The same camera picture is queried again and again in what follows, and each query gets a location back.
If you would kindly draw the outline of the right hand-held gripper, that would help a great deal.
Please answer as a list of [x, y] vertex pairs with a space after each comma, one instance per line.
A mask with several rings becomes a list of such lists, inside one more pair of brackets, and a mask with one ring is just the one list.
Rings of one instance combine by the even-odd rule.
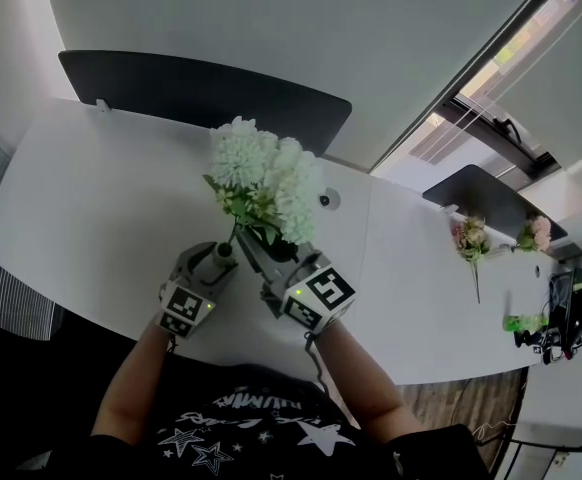
[[251, 228], [237, 231], [236, 240], [264, 280], [261, 299], [277, 319], [286, 316], [308, 332], [322, 332], [354, 302], [356, 290], [319, 249], [299, 247], [294, 258], [280, 263]]

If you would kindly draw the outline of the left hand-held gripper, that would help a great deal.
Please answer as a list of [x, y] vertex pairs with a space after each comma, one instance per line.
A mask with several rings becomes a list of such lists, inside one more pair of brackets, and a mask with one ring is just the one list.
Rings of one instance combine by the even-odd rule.
[[191, 281], [196, 267], [209, 256], [216, 242], [203, 242], [183, 251], [168, 279], [160, 287], [160, 310], [155, 324], [170, 334], [189, 339], [217, 305], [217, 296], [236, 274], [238, 264], [218, 266], [210, 263]]

